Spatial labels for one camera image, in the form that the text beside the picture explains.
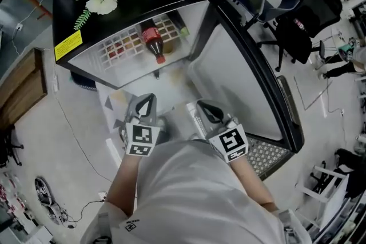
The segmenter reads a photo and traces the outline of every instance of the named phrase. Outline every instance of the freezer lid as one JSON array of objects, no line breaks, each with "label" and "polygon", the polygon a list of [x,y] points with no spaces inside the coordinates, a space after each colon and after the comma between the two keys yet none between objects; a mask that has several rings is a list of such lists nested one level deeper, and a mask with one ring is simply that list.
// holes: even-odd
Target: freezer lid
[{"label": "freezer lid", "polygon": [[189,75],[200,94],[232,108],[247,135],[298,152],[304,144],[298,120],[272,69],[241,17],[225,0],[212,0],[219,24]]}]

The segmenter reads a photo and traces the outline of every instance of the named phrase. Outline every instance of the yellow warning label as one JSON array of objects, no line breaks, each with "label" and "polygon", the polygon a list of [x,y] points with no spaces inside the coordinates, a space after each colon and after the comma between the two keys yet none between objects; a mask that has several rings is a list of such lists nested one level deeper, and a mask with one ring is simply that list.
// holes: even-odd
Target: yellow warning label
[{"label": "yellow warning label", "polygon": [[81,32],[80,30],[78,30],[55,47],[56,61],[58,61],[61,57],[65,56],[68,52],[74,50],[77,46],[81,44]]}]

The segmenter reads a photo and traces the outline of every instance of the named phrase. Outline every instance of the bottle label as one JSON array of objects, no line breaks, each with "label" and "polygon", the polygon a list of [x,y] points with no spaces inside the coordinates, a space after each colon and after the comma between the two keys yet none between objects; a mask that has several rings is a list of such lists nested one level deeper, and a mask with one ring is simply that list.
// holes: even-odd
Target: bottle label
[{"label": "bottle label", "polygon": [[150,27],[142,32],[144,42],[147,43],[152,39],[160,38],[160,33],[156,27]]}]

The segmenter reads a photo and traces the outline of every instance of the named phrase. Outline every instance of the chest freezer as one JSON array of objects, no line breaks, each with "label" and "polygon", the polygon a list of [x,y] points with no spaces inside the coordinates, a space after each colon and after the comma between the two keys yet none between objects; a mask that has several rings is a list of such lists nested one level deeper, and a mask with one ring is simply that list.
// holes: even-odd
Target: chest freezer
[{"label": "chest freezer", "polygon": [[[85,2],[53,0],[55,46],[74,33]],[[188,35],[180,34],[170,11],[179,13]],[[158,64],[141,41],[139,24],[147,19],[162,35],[165,63]],[[213,99],[231,107],[249,137],[295,153],[304,144],[286,83],[277,80],[226,0],[119,0],[112,13],[92,14],[80,34],[82,43],[58,54],[58,65],[134,95],[153,92],[163,112]]]}]

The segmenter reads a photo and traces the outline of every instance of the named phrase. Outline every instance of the red bottle cap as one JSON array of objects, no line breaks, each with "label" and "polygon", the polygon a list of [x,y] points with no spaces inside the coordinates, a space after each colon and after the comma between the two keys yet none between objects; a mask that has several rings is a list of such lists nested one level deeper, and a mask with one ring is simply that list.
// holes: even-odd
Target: red bottle cap
[{"label": "red bottle cap", "polygon": [[158,64],[164,63],[165,62],[165,57],[164,56],[160,56],[160,57],[156,58],[156,62]]}]

